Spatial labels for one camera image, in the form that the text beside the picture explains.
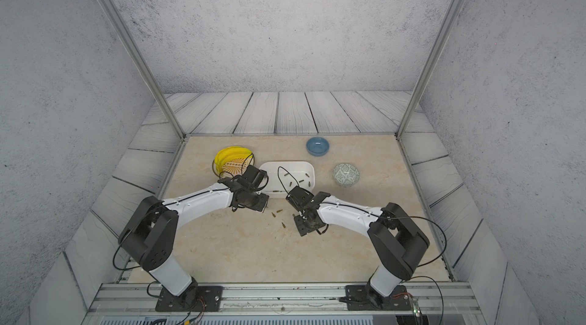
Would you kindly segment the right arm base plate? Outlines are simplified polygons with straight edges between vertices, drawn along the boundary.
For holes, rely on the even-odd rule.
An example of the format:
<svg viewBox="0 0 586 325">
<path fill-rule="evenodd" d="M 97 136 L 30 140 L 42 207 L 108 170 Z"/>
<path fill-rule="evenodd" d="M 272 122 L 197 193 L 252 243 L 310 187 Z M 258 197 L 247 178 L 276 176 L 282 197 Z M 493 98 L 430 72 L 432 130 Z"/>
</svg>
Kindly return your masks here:
<svg viewBox="0 0 586 325">
<path fill-rule="evenodd" d="M 345 296 L 339 298 L 349 311 L 411 311 L 412 300 L 404 285 L 397 286 L 390 295 L 382 296 L 369 285 L 347 285 Z"/>
</svg>

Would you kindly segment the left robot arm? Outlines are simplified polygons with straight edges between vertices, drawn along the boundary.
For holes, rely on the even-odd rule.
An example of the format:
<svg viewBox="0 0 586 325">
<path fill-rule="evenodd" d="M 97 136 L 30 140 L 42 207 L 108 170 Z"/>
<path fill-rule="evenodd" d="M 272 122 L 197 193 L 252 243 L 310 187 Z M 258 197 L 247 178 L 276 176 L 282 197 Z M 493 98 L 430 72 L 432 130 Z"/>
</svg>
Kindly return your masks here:
<svg viewBox="0 0 586 325">
<path fill-rule="evenodd" d="M 262 193 L 268 173 L 248 166 L 244 173 L 220 178 L 196 192 L 162 200 L 144 198 L 118 237 L 118 245 L 139 268 L 149 273 L 167 294 L 184 298 L 195 294 L 198 282 L 175 257 L 175 241 L 183 227 L 216 211 L 248 209 L 262 213 L 269 197 Z"/>
</svg>

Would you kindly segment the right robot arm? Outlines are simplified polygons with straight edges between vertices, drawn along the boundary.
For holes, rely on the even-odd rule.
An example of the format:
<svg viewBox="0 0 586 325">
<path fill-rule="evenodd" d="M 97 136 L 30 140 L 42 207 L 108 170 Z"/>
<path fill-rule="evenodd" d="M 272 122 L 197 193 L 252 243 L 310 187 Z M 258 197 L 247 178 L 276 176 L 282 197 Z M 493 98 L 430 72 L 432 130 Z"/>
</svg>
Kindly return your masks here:
<svg viewBox="0 0 586 325">
<path fill-rule="evenodd" d="M 370 239 L 380 264 L 367 288 L 381 298 L 389 297 L 400 283 L 413 277 L 430 246 L 427 235 L 395 203 L 370 208 L 326 192 L 314 195 L 298 186 L 286 200 L 298 212 L 294 221 L 301 236 L 322 234 L 334 225 Z"/>
</svg>

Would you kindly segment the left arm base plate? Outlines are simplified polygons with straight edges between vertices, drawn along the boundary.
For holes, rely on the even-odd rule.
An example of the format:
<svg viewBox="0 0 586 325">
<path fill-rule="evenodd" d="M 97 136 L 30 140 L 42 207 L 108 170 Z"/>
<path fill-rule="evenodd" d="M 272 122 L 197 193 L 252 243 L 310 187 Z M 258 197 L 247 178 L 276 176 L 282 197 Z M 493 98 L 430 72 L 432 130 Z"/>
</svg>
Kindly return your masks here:
<svg viewBox="0 0 586 325">
<path fill-rule="evenodd" d="M 155 306 L 156 312 L 195 312 L 208 313 L 220 311 L 224 288 L 219 285 L 189 286 L 181 295 L 172 295 L 162 288 Z"/>
</svg>

